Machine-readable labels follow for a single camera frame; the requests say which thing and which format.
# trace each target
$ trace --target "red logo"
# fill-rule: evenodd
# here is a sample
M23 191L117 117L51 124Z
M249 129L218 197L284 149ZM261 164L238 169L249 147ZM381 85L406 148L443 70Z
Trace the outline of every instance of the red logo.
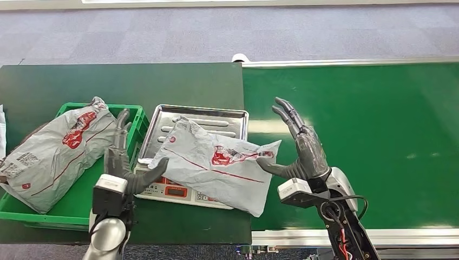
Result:
M95 112L87 112L76 120L70 131L62 139L62 144L71 149L77 148L83 140L83 132L89 128L89 124L97 117Z
M253 154L243 154L238 153L233 149L224 148L221 145L217 145L214 147L214 156L212 157L212 164L213 165L229 165L233 163L237 163L239 161L244 161L247 158L254 157L256 158L261 154L253 153Z

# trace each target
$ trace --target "red digital display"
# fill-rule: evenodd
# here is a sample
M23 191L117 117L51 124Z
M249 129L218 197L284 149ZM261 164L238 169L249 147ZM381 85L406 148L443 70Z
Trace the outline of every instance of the red digital display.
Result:
M166 187L166 195L176 196L184 198L187 195L188 190L186 188L179 188L179 187Z

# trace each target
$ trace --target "gray carpet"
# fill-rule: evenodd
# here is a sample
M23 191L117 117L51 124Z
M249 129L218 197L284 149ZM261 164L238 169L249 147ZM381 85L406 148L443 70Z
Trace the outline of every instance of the gray carpet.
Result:
M0 12L0 66L459 56L459 5ZM81 259L85 246L0 245L1 260ZM284 250L255 259L304 259ZM233 246L134 246L126 259L242 259Z

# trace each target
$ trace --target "black cable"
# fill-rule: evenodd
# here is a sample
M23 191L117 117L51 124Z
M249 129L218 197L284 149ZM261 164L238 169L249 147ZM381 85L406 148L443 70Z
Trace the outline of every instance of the black cable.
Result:
M104 210L103 214L97 215L96 219L94 220L94 225L89 230L89 237L91 237L94 234L94 229L96 228L96 225L99 224L99 222L107 216L107 213L108 211Z
M335 212L333 211L332 207L326 207L325 208L325 212L329 215L329 217L331 217L336 223L338 223L339 227L341 229L344 229L344 226L343 224L341 223L341 221L339 221L339 218L338 216L336 216Z
M361 220L363 218L363 215L365 215L366 210L368 209L368 200L365 199L365 197L360 196L360 195L351 195L351 196L343 196L343 197L338 197L338 198L332 198L332 199L330 199L330 201L331 202L337 202L337 201L340 201L340 200L347 200L347 199L362 199L363 200L362 212L357 217L359 220Z

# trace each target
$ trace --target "red stripe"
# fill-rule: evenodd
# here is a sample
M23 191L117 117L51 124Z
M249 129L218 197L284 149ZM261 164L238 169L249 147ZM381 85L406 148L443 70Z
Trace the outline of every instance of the red stripe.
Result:
M183 160L189 162L190 164L195 165L195 166L197 166L197 167L199 167L199 168L201 168L201 169L203 169L203 170L206 170L206 171L218 172L218 173L221 173L221 174L224 174L224 175L229 175L229 176L233 176L233 177L240 178L240 179L244 179L244 180L255 181L256 183L265 183L264 181L254 180L254 179L251 179L251 178L247 178L247 177L243 177L243 176L239 176L239 175L235 175L235 174L231 174L231 173L227 173L227 172L222 172L222 171L217 171L217 170L206 169L205 167L203 167L203 166L201 166L201 165L199 165L199 164L197 164L197 163L195 163L195 162L192 162L192 161L186 159L185 157L183 157L183 156L177 154L176 152L174 152L174 151L172 151L172 150L169 150L169 149L167 149L167 148L164 148L164 150L167 150L167 151L169 151L169 152L171 152L171 153L174 153L175 155L181 157Z
M89 140L91 140L91 139L92 139L93 137L95 137L96 135L102 133L102 132L103 132L105 129L107 129L107 127L108 127L109 125L111 125L113 122L114 122L114 121L110 122L104 129L100 130L99 132L97 132L97 133L95 133L93 136L91 136L91 137L86 141L86 143L89 142ZM45 187L45 188L42 189L41 191L38 191L38 192L36 192L36 193L34 193L34 194L30 195L30 196L31 196L31 197L32 197L32 196L35 196L35 195L39 194L40 192L46 190L47 188L53 186L53 185L54 185L54 182L55 182L57 179L59 179L59 177L61 177L61 176L64 174L64 172L67 170L67 168L70 166L70 164L73 163L74 160L76 160L76 159L78 159L80 156L82 156L83 153L84 153L84 151L81 152L77 157L75 157L74 159L72 159L72 160L67 164L67 166L64 168L64 170L61 172L61 174L59 174L56 178L54 178L53 183L51 183L49 186Z

